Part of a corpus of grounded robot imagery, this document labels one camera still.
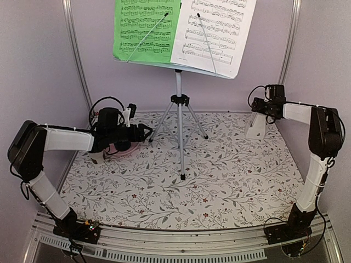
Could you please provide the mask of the white sheet music page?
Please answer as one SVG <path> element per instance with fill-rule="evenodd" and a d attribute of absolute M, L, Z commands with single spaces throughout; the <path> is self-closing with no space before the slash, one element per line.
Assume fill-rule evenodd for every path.
<path fill-rule="evenodd" d="M 171 63 L 234 79 L 256 1 L 182 1 Z"/>

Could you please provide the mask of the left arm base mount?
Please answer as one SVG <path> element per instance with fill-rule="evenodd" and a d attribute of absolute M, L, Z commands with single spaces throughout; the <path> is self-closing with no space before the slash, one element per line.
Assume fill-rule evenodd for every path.
<path fill-rule="evenodd" d="M 97 244 L 101 228 L 99 226 L 86 225 L 76 220 L 59 220 L 53 229 L 53 233 L 57 236 L 70 238 L 73 241 Z"/>

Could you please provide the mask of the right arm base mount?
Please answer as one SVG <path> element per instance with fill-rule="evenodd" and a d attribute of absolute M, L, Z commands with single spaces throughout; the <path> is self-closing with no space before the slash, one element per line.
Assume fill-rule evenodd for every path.
<path fill-rule="evenodd" d="M 281 221 L 279 225 L 267 226 L 270 220 L 277 219 Z M 292 241 L 302 237 L 310 237 L 312 229 L 298 222 L 283 221 L 279 218 L 269 218 L 263 225 L 263 231 L 269 245 Z"/>

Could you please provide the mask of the white metronome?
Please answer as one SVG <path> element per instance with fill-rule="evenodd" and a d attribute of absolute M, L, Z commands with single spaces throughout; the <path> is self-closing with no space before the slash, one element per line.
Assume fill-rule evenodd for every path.
<path fill-rule="evenodd" d="M 266 132 L 266 117 L 264 114 L 252 112 L 245 125 L 245 138 L 263 140 Z"/>

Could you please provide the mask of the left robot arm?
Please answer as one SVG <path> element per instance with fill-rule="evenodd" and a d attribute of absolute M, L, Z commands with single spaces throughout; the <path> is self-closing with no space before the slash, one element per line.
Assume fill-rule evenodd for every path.
<path fill-rule="evenodd" d="M 21 179 L 39 204 L 45 208 L 70 238 L 82 232 L 77 213 L 58 193 L 47 176 L 45 165 L 50 152 L 86 153 L 95 164 L 106 160 L 107 149 L 115 145 L 143 142 L 153 129 L 145 124 L 133 124 L 135 105 L 123 110 L 105 107 L 97 116 L 89 116 L 87 129 L 39 124 L 26 120 L 10 144 L 7 157 L 10 172 Z"/>

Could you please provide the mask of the white perforated music stand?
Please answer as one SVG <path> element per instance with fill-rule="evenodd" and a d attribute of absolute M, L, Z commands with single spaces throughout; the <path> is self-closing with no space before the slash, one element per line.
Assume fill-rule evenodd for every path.
<path fill-rule="evenodd" d="M 214 74 L 199 70 L 196 68 L 191 68 L 191 67 L 186 67 L 178 64 L 165 64 L 165 63 L 146 63 L 146 62 L 136 62 L 136 61 L 130 61 L 130 62 L 125 62 L 125 63 L 136 63 L 136 64 L 144 64 L 144 65 L 153 65 L 153 66 L 159 66 L 159 67 L 167 67 L 171 68 L 175 72 L 175 81 L 176 81 L 176 93 L 171 97 L 170 99 L 170 106 L 175 106 L 177 108 L 177 121 L 178 121 L 178 147 L 180 152 L 184 151 L 184 145 L 185 145 L 185 140 L 183 137 L 183 110 L 185 108 L 190 108 L 190 99 L 187 95 L 185 95 L 182 92 L 182 73 L 184 71 L 191 71 L 191 72 L 197 72 L 197 73 L 202 73 L 210 76 L 215 76 Z"/>

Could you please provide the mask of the green sheet music page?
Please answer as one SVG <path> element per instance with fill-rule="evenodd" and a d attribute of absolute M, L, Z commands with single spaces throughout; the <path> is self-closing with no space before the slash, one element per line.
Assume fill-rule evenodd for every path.
<path fill-rule="evenodd" d="M 171 62 L 181 1 L 115 2 L 113 56 L 120 61 Z"/>

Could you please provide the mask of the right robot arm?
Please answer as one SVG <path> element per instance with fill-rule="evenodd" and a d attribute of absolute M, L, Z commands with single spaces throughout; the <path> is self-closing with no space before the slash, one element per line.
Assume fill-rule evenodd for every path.
<path fill-rule="evenodd" d="M 264 86 L 264 98 L 254 98 L 248 102 L 252 114 L 245 126 L 245 137 L 262 140 L 267 124 L 280 119 L 293 120 L 309 126 L 308 147 L 310 162 L 308 174 L 300 197 L 293 205 L 284 226 L 284 234 L 295 239 L 309 227 L 318 212 L 318 198 L 322 193 L 328 170 L 342 148 L 346 129 L 335 108 L 289 102 L 285 97 L 285 87 L 281 84 Z"/>

